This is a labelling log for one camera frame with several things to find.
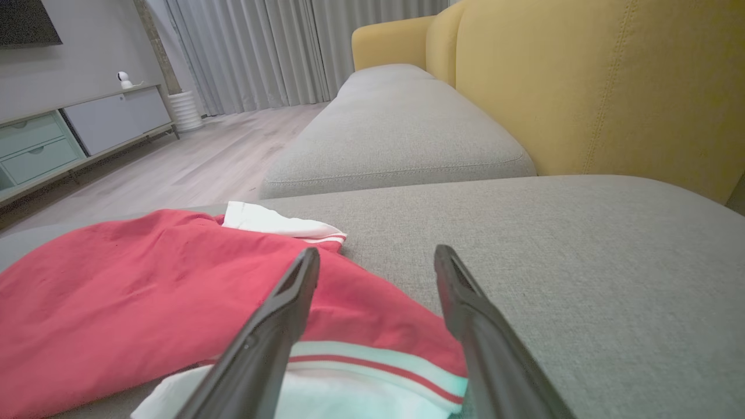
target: wooden floor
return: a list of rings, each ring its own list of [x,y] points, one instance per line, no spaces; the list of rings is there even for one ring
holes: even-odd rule
[[[219,116],[181,139],[167,135],[0,209],[0,235],[96,219],[251,201],[276,155],[325,107],[302,105]]]

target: gray curtain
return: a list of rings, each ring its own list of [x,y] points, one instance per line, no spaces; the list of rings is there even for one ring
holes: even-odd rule
[[[165,0],[210,115],[314,104],[354,71],[352,32],[448,0]]]

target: black screen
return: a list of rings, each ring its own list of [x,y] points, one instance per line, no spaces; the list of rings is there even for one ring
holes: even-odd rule
[[[61,43],[41,0],[0,0],[0,48]]]

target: red garment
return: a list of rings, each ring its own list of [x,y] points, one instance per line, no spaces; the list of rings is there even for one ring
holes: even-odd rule
[[[316,348],[294,361],[386,371],[460,405],[466,365],[443,320],[323,245],[302,340],[381,351]],[[52,415],[221,353],[306,247],[161,210],[37,248],[0,274],[0,417]],[[391,364],[392,354],[427,365]]]

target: drawer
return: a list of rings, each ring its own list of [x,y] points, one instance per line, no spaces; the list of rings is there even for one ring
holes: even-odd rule
[[[0,128],[0,158],[65,134],[51,114]]]
[[[77,160],[77,155],[67,140],[61,139],[4,160],[0,164],[16,184],[21,184],[74,160]]]

